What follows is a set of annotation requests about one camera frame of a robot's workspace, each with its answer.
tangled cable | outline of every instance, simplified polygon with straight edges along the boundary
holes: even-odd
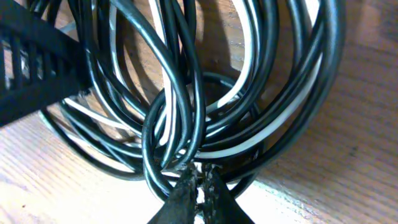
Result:
[[[54,25],[60,2],[30,0],[29,9],[41,17],[50,5],[47,22]],[[149,0],[154,28],[130,0],[97,0],[97,4],[91,0],[69,0],[78,38],[85,48],[93,91],[112,118],[79,104],[74,98],[59,103],[73,132],[55,121],[47,110],[41,111],[42,117],[91,165],[120,179],[145,179],[162,200],[167,199],[173,189],[171,182],[178,180],[166,173],[179,174],[193,161],[222,165],[225,182],[239,180],[231,190],[237,197],[262,167],[303,133],[324,102],[341,58],[345,36],[342,1],[286,2],[294,31],[293,67],[281,92],[261,111],[256,100],[273,68],[279,38],[276,0],[233,0],[245,43],[244,65],[237,80],[203,71],[195,49],[195,0],[183,0],[183,9],[176,0]],[[116,53],[117,12],[140,33],[162,66],[164,89],[149,108],[130,92],[121,75]],[[94,33],[94,22],[97,33]],[[205,83],[223,86],[229,91],[206,106]],[[192,104],[187,85],[193,88]],[[266,137],[302,103],[300,113],[288,130],[267,148]],[[221,113],[210,116],[214,111]],[[97,122],[130,130],[141,138],[141,143],[117,141],[103,132]],[[91,146],[131,171],[100,162],[80,144]]]

wire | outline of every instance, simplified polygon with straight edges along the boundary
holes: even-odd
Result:
[[[335,79],[345,37],[344,4],[340,0],[286,0],[293,30],[292,68],[280,93],[260,110],[256,100],[271,75],[277,52],[280,1],[233,0],[245,45],[237,80],[203,70],[195,48],[195,0],[184,0],[183,10],[176,0],[149,0],[154,28],[130,0],[98,0],[96,7],[91,0],[68,2],[85,48],[92,91],[113,117],[67,98],[59,105],[73,131],[47,110],[42,110],[42,118],[85,161],[120,179],[146,180],[162,200],[173,189],[170,182],[178,180],[165,173],[180,173],[191,162],[223,167],[225,182],[239,180],[231,190],[231,195],[239,196],[260,169],[288,149],[314,118]],[[48,7],[51,25],[55,24],[58,3]],[[35,0],[29,8],[42,17],[49,4]],[[164,89],[149,108],[130,91],[127,84],[131,82],[119,67],[117,13],[138,31],[162,66]],[[216,85],[215,91],[222,86],[228,92],[206,106],[206,83]],[[187,85],[193,87],[192,102]],[[300,105],[300,113],[288,130],[268,147],[267,138]],[[113,139],[98,121],[131,130],[141,143]],[[115,169],[81,146],[92,147],[131,171]]]

wooden surface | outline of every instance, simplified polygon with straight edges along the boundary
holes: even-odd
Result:
[[[203,66],[236,77],[244,45],[231,1],[198,2]],[[286,81],[292,58],[289,15],[279,2],[279,52],[263,105]],[[151,20],[147,1],[136,4]],[[347,0],[346,10],[345,52],[326,103],[238,200],[256,223],[398,223],[398,2]],[[69,20],[63,10],[58,26]],[[124,32],[125,68],[151,100],[162,87],[160,65],[131,28]],[[0,130],[0,148],[0,223],[145,223],[161,206],[145,182],[85,164],[37,115]]]

black cord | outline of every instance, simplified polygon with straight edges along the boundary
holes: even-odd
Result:
[[[132,147],[114,140],[102,132],[89,116],[64,102],[60,102],[62,114],[79,138],[104,156],[124,164],[132,172],[117,170],[89,155],[68,137],[47,110],[42,110],[43,119],[88,163],[120,179],[145,179],[150,189],[162,200],[165,200],[173,189],[170,182],[178,179],[163,173],[179,173],[179,170],[192,161],[227,167],[223,178],[226,182],[240,179],[237,186],[231,190],[234,197],[239,196],[254,181],[262,167],[295,142],[320,109],[335,79],[345,36],[342,0],[321,0],[317,21],[312,30],[306,22],[302,2],[286,0],[294,33],[293,66],[281,92],[261,111],[256,100],[274,66],[279,38],[279,2],[245,1],[246,9],[238,10],[248,10],[250,17],[254,49],[251,79],[248,87],[238,93],[239,99],[230,109],[212,117],[210,121],[205,121],[205,83],[229,89],[233,87],[234,80],[203,71],[195,48],[197,22],[194,0],[184,0],[183,11],[176,0],[160,2],[165,44],[130,0],[110,0],[110,3],[107,0],[98,0],[97,34],[93,31],[91,1],[68,2],[76,21],[78,38],[85,48],[85,64],[94,89],[111,114],[142,139],[142,147]],[[60,0],[32,0],[28,5],[38,17],[42,17],[44,10],[50,6],[47,18],[49,24],[54,25],[59,4]],[[150,108],[146,108],[113,74],[109,45],[110,4],[116,6],[144,38],[167,72],[172,89],[176,92],[178,106],[173,115],[176,128],[171,132],[166,146],[158,146],[161,131],[154,131],[158,123],[162,128],[165,125],[164,119],[159,119],[165,109],[164,91],[156,96]],[[94,41],[95,35],[98,37],[98,43]],[[195,158],[198,151],[214,152],[237,146],[275,121],[302,91],[320,56],[320,69],[300,114],[273,146],[267,148],[263,141],[232,156],[217,159]],[[189,84],[193,87],[193,106],[187,90]],[[144,122],[128,110],[124,101],[145,117]],[[243,120],[246,114],[249,114],[251,119]],[[223,127],[223,130],[209,136],[213,131]]]

cord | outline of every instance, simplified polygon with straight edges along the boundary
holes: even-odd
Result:
[[[96,7],[90,0],[68,2],[85,48],[92,91],[113,117],[68,98],[59,105],[72,130],[54,120],[46,109],[41,111],[42,118],[89,164],[120,179],[146,180],[162,200],[173,189],[170,183],[178,179],[165,173],[180,173],[191,162],[221,166],[225,182],[239,180],[231,190],[234,197],[239,196],[260,169],[288,149],[314,118],[335,79],[345,37],[344,4],[340,0],[286,0],[293,30],[292,68],[280,93],[260,110],[256,100],[274,66],[281,2],[233,1],[245,44],[237,80],[203,70],[195,48],[195,0],[184,0],[183,10],[176,0],[149,0],[154,28],[130,0],[98,0]],[[44,9],[51,6],[47,22],[54,25],[58,3],[34,0],[29,9],[42,17]],[[129,81],[121,73],[116,47],[117,13],[138,31],[162,66],[164,89],[149,108],[130,92]],[[207,106],[206,83],[227,88],[228,92]],[[193,87],[192,102],[187,85]],[[288,130],[268,147],[267,137],[300,105],[300,113]],[[97,122],[130,130],[141,138],[141,143],[119,142]],[[131,171],[100,162],[81,146],[92,147]]]

